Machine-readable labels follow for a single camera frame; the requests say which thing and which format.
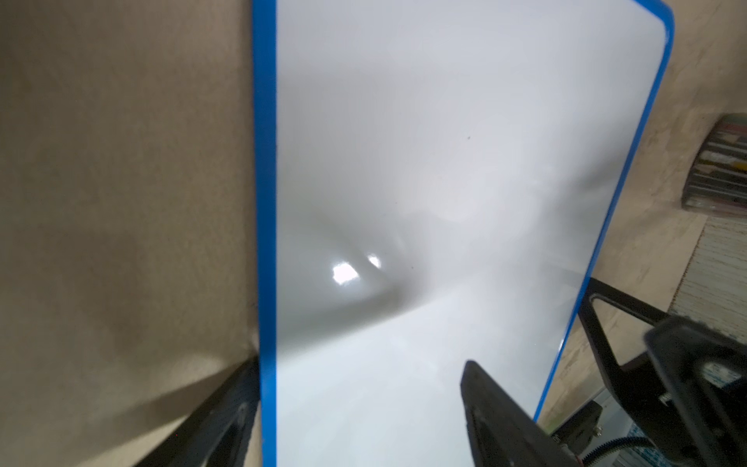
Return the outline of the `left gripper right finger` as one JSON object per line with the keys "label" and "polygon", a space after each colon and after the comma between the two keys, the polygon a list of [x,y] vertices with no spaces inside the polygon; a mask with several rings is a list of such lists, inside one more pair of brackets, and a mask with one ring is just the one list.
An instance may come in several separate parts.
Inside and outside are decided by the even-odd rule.
{"label": "left gripper right finger", "polygon": [[478,467],[579,464],[477,362],[466,362],[460,391],[470,449]]}

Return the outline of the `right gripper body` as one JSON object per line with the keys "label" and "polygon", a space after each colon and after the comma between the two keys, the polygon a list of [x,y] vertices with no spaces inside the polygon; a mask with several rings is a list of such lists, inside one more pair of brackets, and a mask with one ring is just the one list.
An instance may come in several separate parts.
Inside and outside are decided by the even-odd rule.
{"label": "right gripper body", "polygon": [[644,336],[622,406],[669,463],[746,464],[746,346],[670,317]]}

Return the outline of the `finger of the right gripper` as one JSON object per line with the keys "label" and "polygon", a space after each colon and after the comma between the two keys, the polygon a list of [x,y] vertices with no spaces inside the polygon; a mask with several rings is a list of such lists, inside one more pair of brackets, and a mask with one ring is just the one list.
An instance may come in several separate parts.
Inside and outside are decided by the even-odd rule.
{"label": "finger of the right gripper", "polygon": [[643,335],[668,314],[605,282],[587,282],[578,318],[603,383],[625,409],[649,409],[665,394]]}

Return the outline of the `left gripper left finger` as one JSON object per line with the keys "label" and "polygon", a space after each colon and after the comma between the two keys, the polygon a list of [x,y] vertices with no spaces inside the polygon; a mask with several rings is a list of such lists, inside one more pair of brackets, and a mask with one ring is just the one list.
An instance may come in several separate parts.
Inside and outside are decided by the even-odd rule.
{"label": "left gripper left finger", "polygon": [[253,358],[136,466],[242,466],[260,400],[260,362]]}

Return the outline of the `blue-framed whiteboard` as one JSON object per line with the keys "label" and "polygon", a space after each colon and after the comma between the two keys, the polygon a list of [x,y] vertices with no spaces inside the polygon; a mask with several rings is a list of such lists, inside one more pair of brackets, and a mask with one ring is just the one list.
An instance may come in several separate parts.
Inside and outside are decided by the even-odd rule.
{"label": "blue-framed whiteboard", "polygon": [[266,466],[469,466],[547,398],[674,42],[661,1],[256,1]]}

